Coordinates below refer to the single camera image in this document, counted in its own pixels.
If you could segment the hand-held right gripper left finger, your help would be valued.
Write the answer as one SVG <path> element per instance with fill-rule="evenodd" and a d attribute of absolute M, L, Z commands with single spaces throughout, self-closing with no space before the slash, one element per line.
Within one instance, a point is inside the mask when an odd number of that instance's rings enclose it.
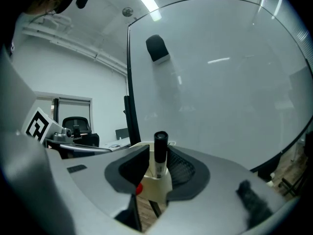
<path fill-rule="evenodd" d="M 53 173 L 64 172 L 76 186 L 73 194 L 82 193 L 104 214 L 115 218 L 136 206 L 136 187 L 149 166 L 148 145 L 71 159 L 46 151 Z"/>

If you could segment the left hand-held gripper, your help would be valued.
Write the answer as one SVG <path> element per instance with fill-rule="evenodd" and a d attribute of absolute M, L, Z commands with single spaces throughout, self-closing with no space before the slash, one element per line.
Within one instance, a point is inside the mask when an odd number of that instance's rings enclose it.
<path fill-rule="evenodd" d="M 62 159 L 71 156 L 95 156 L 111 153 L 110 149 L 74 144 L 71 130 L 59 125 L 41 108 L 31 110 L 23 124 L 22 133 L 36 139 L 45 148 L 57 150 Z"/>

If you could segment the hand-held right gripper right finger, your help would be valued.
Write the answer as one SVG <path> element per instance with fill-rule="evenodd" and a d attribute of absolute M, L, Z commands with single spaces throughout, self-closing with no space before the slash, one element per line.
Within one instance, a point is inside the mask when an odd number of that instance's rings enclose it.
<path fill-rule="evenodd" d="M 299 202 L 298 198 L 286 201 L 238 163 L 178 146 L 171 149 L 204 163 L 210 179 L 194 198 L 170 201 L 165 212 L 147 230 L 148 235 L 271 235 Z M 236 192 L 244 180 L 250 181 L 251 188 L 273 212 L 251 229 L 247 227 L 248 211 Z"/>

